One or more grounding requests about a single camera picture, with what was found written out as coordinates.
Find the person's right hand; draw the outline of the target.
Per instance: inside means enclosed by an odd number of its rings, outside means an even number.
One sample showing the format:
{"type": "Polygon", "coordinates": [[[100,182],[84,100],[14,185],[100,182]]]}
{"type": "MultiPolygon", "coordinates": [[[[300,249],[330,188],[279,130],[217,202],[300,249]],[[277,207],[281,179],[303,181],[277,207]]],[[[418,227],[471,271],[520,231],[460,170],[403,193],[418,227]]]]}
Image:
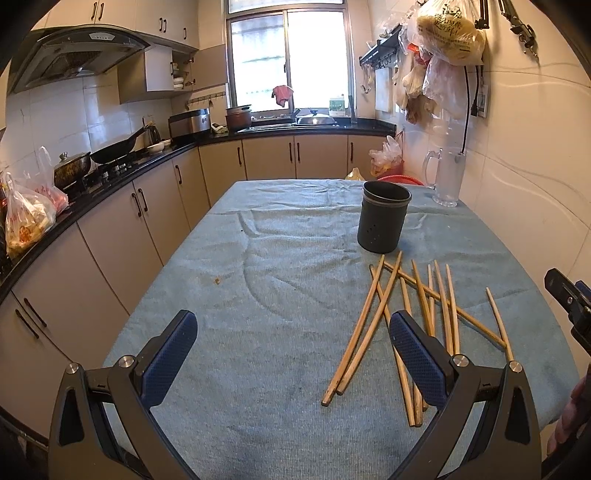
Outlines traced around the person's right hand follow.
{"type": "Polygon", "coordinates": [[[590,373],[582,378],[571,392],[555,430],[547,442],[547,455],[551,456],[557,448],[576,433],[590,415],[590,373]]]}

